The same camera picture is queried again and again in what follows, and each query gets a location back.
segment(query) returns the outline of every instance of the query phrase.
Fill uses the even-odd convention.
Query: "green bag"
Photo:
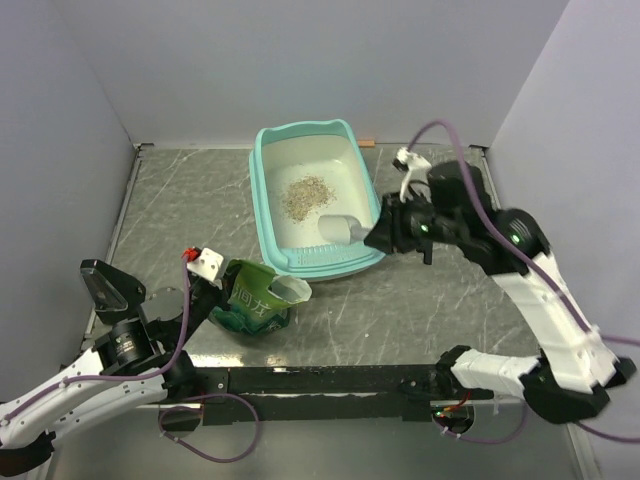
[[[311,287],[304,280],[277,275],[273,268],[248,260],[231,260],[222,284],[228,306],[215,307],[209,319],[247,335],[286,327],[289,307],[311,297]]]

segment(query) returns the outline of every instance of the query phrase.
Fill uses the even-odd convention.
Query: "gray marble floor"
[[[395,150],[362,151],[379,194],[399,188],[391,165]],[[447,147],[418,151],[434,163],[453,158]],[[141,155],[116,267],[154,290],[180,286],[180,254],[187,246],[261,260],[248,150],[150,148]],[[466,155],[484,169],[480,151]],[[429,267],[417,254],[392,256],[312,288],[311,300],[281,331],[248,339],[207,322],[186,350],[198,366],[434,363],[457,344],[506,355],[536,352],[511,301],[454,247],[437,246]]]

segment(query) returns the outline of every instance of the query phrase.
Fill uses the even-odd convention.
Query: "cat litter box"
[[[351,215],[371,228],[380,215],[353,131],[342,120],[262,130],[249,157],[260,250],[281,275],[307,281],[350,275],[383,253],[337,245],[318,230],[321,215]]]

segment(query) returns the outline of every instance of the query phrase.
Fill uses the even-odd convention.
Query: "robotic arm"
[[[466,389],[482,388],[523,398],[551,423],[598,415],[609,402],[607,389],[635,373],[628,358],[617,358],[575,305],[550,245],[528,213],[498,210],[485,191],[480,169],[467,165],[490,232],[472,203],[458,162],[431,168],[401,149],[394,165],[406,173],[398,193],[383,196],[382,212],[364,243],[387,254],[418,251],[430,264],[434,242],[456,245],[513,300],[540,344],[540,355],[506,357],[457,346],[438,366]],[[427,181],[415,174],[427,172]],[[429,187],[431,199],[420,193]]]
[[[434,124],[445,125],[432,122],[416,138]],[[597,416],[609,402],[607,389],[625,384],[635,365],[616,357],[584,319],[533,217],[495,209],[480,170],[462,160],[459,142],[449,133],[459,162],[431,167],[408,149],[399,151],[394,165],[405,178],[399,192],[383,196],[372,230],[348,217],[339,219],[346,232],[337,232],[335,219],[321,217],[321,232],[324,224],[331,227],[330,236],[364,240],[386,254],[418,251],[425,264],[431,264],[434,242],[457,246],[513,300],[540,344],[540,355],[506,357],[458,345],[436,364],[440,377],[458,389],[522,398],[555,424]],[[417,179],[424,173],[426,181]],[[430,199],[419,185],[429,187]],[[182,346],[223,303],[215,285],[226,268],[225,259],[209,249],[191,253],[184,299],[170,288],[147,298],[134,277],[98,260],[82,263],[96,314],[112,329],[58,375],[0,405],[0,475],[42,464],[72,432],[138,405],[187,396],[196,372]],[[189,311],[183,312],[183,305]]]
[[[225,259],[209,249],[196,253],[197,260],[187,263],[184,341],[223,296],[214,283],[225,271]],[[193,387],[196,370],[178,344],[183,293],[165,288],[146,298],[136,278],[99,260],[85,260],[80,271],[97,316],[112,328],[55,377],[0,405],[0,475],[17,475],[42,464],[71,433],[139,405],[184,398]],[[119,380],[101,379],[113,376]]]

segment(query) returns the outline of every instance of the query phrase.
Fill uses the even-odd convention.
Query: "white wall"
[[[591,322],[636,338],[639,24],[637,1],[571,0],[489,151],[502,198],[539,220]],[[594,424],[639,437],[639,383]],[[607,479],[640,476],[637,446],[593,443]]]
[[[489,145],[567,0],[54,3],[134,142],[335,117],[403,141],[444,116]]]
[[[78,352],[133,148],[50,0],[0,2],[0,400]]]

